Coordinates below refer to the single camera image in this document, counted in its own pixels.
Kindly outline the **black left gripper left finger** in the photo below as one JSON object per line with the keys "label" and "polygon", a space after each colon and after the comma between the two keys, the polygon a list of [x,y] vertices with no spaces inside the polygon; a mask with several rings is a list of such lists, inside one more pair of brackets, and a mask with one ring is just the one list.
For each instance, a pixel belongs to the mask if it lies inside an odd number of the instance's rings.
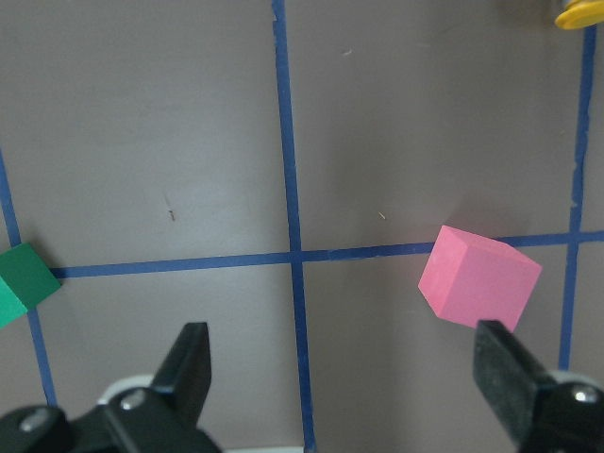
{"label": "black left gripper left finger", "polygon": [[178,419],[197,426],[211,384],[210,334],[206,322],[187,323],[151,381]]}

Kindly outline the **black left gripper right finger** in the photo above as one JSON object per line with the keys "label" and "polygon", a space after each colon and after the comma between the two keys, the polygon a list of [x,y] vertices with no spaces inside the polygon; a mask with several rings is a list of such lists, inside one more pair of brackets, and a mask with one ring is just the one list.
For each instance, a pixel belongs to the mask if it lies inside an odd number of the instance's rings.
{"label": "black left gripper right finger", "polygon": [[476,327],[473,378],[495,417],[515,444],[530,435],[554,377],[496,320]]}

